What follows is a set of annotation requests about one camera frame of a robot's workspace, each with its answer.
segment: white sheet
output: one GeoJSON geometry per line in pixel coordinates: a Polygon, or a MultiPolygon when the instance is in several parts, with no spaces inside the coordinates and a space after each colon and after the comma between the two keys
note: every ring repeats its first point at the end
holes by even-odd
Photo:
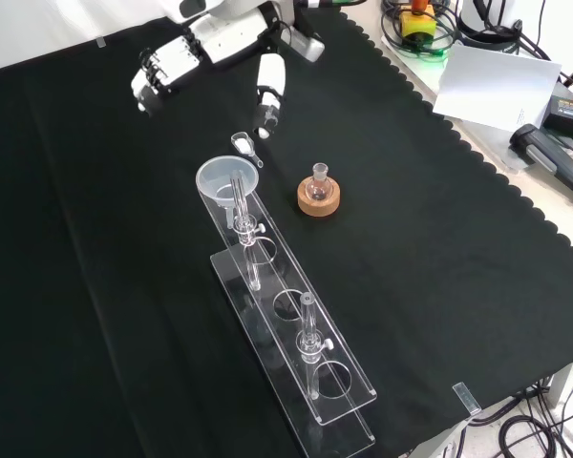
{"type": "Polygon", "coordinates": [[[453,46],[434,112],[514,132],[540,127],[561,64],[453,46]]]}
{"type": "Polygon", "coordinates": [[[0,68],[163,15],[157,0],[0,0],[0,68]]]}

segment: wooden flask stand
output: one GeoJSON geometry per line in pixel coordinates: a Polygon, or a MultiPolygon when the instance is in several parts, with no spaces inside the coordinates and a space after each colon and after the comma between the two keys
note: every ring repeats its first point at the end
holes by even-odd
{"type": "Polygon", "coordinates": [[[306,215],[311,217],[326,217],[340,206],[340,186],[331,178],[327,178],[333,187],[333,192],[325,200],[314,200],[306,194],[306,185],[312,179],[307,177],[297,188],[297,203],[306,215]]]}

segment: clear plastic clip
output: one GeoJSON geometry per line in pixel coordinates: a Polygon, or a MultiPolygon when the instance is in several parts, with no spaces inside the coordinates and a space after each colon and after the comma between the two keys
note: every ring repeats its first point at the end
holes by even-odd
{"type": "Polygon", "coordinates": [[[474,395],[471,394],[469,388],[463,383],[460,382],[452,387],[455,391],[458,399],[463,403],[463,405],[469,410],[469,414],[473,417],[474,415],[478,415],[481,412],[481,407],[474,398],[474,395]]]}

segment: white paper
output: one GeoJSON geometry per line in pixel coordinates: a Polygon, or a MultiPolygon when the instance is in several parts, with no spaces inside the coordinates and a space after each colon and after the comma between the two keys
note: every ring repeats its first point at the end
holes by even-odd
{"type": "Polygon", "coordinates": [[[562,65],[453,46],[439,81],[434,112],[514,132],[541,126],[562,65]]]}

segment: power adapter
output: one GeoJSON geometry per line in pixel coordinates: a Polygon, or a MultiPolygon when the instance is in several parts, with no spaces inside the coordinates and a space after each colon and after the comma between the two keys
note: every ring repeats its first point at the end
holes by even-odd
{"type": "Polygon", "coordinates": [[[573,100],[552,95],[543,127],[573,136],[573,100]]]}

